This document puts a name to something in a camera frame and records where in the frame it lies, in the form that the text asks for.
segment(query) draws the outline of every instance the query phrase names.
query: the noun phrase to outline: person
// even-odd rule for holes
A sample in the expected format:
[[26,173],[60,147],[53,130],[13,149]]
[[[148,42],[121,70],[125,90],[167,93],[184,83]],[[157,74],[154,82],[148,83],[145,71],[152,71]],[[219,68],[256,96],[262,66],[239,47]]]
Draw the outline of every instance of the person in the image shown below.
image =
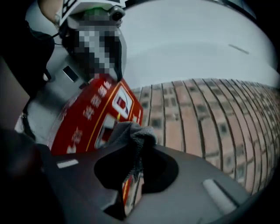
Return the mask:
[[[35,140],[28,123],[28,105],[34,100],[38,90],[51,79],[46,65],[54,51],[55,43],[52,36],[32,30],[25,20],[26,11],[32,2],[33,0],[19,1],[16,8],[13,7],[13,2],[5,3],[5,8],[13,9],[13,18],[7,20],[3,14],[1,15],[3,17],[1,20],[5,21],[1,54],[19,84],[30,97],[21,115],[21,120],[23,131]],[[58,3],[62,4],[62,1],[40,0],[38,3],[44,15],[51,19],[51,15],[54,15],[53,18],[55,18],[55,8],[58,7]]]

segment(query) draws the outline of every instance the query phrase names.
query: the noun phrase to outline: gray rag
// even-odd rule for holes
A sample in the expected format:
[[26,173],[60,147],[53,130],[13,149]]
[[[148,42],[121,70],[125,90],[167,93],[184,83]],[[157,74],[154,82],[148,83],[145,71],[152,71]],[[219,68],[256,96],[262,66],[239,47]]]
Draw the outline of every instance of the gray rag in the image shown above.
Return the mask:
[[154,129],[152,127],[141,127],[135,122],[119,122],[115,126],[105,147],[128,143],[135,146],[134,167],[127,175],[125,181],[131,175],[134,175],[135,180],[137,180],[138,174],[143,170],[140,153],[144,147],[144,143],[146,142],[153,146],[156,144],[156,141],[157,137],[154,134]]

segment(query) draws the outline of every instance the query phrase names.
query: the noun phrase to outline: red box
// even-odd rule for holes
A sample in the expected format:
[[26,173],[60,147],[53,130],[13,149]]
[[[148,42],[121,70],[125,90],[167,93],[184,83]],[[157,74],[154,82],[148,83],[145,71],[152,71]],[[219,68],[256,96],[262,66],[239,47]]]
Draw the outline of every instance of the red box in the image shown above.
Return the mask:
[[117,122],[141,125],[143,108],[122,79],[93,79],[68,101],[52,127],[48,146],[53,155],[98,149],[108,141]]

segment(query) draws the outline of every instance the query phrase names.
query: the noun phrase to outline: cloth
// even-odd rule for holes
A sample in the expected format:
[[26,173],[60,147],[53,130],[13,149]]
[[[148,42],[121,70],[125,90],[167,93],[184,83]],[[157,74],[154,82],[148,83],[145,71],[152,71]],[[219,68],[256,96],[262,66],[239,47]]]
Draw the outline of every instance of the cloth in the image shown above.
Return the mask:
[[143,170],[140,153],[143,150],[144,144],[153,146],[156,144],[156,141],[157,137],[152,127],[141,127],[135,122],[119,122],[115,126],[105,146],[107,147],[126,143],[133,145],[133,150],[135,150],[134,167],[129,172],[125,181],[131,175],[134,175],[135,180],[137,180],[138,174]]

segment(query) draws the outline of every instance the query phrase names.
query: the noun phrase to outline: red delivery box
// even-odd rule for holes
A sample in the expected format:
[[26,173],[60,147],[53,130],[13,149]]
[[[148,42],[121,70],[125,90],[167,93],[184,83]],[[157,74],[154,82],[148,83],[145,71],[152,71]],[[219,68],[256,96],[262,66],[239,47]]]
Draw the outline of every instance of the red delivery box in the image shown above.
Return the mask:
[[101,148],[117,122],[141,125],[143,108],[122,79],[93,79],[71,98],[54,122],[48,146],[53,155],[81,153]]

